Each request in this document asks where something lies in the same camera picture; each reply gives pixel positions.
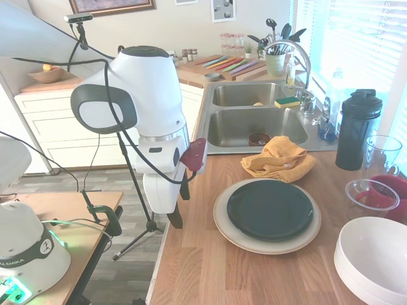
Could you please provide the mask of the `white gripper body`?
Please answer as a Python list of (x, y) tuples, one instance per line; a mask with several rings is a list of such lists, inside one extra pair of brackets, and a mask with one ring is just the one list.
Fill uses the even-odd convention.
[(144, 192), (152, 211), (156, 214), (173, 213), (181, 185), (167, 181), (147, 165), (142, 173)]

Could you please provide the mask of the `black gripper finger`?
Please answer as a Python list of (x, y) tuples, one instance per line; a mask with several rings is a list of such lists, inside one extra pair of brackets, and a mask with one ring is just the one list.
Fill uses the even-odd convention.
[(182, 184), (180, 187), (180, 195), (183, 200), (190, 199), (190, 190), (189, 190), (189, 182), (188, 182), (188, 173), (187, 170), (184, 171)]
[(174, 211), (172, 213), (168, 213), (167, 217), (174, 228), (176, 229), (183, 228), (183, 219), (177, 203), (175, 205)]

